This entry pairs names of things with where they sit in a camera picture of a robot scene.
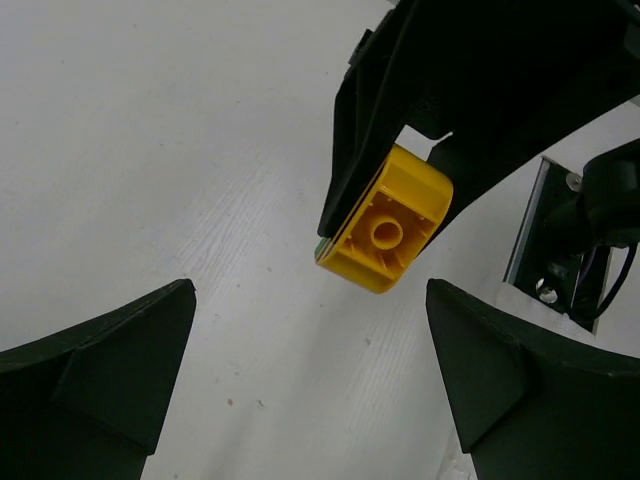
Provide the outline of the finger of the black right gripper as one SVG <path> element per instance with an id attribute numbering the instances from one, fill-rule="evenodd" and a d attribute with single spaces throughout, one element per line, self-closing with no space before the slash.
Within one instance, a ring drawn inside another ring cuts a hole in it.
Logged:
<path id="1" fill-rule="evenodd" d="M 433 141 L 427 163 L 453 185 L 453 199 L 443 225 L 550 146 L 542 134 L 447 134 Z"/>
<path id="2" fill-rule="evenodd" d="M 400 1 L 354 48 L 334 100 L 331 180 L 317 233 L 348 220 L 413 111 L 432 96 L 433 1 Z"/>

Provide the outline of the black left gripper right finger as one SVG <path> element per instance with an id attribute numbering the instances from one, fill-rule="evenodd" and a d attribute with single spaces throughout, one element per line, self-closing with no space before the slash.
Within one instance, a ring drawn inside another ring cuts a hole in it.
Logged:
<path id="1" fill-rule="evenodd" d="M 431 279 L 426 311 L 461 449 L 480 479 L 636 479 L 639 361 Z"/>

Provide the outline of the yellow lego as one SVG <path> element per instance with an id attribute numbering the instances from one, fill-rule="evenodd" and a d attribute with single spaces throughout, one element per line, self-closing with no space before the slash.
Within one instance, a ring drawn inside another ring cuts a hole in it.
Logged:
<path id="1" fill-rule="evenodd" d="M 321 239 L 316 264 L 372 293 L 388 291 L 442 224 L 453 193 L 443 173 L 393 146 L 336 235 Z"/>

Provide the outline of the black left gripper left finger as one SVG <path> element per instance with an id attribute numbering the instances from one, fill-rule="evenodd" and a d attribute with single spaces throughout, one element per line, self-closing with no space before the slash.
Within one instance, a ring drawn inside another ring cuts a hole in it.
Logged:
<path id="1" fill-rule="evenodd" d="M 191 280 L 1 354 L 4 479 L 138 479 L 195 316 Z"/>

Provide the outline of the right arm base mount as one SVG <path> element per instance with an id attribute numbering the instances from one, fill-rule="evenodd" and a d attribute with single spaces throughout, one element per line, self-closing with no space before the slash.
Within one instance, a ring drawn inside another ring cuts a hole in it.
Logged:
<path id="1" fill-rule="evenodd" d="M 639 250 L 639 142 L 575 173 L 544 157 L 505 274 L 508 284 L 593 332 Z"/>

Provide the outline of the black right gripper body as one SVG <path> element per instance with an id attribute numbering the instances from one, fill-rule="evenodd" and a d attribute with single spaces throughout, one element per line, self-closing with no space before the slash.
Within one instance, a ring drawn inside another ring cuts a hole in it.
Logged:
<path id="1" fill-rule="evenodd" d="M 630 1 L 433 2 L 432 96 L 405 125 L 426 137 L 531 116 L 639 24 Z"/>

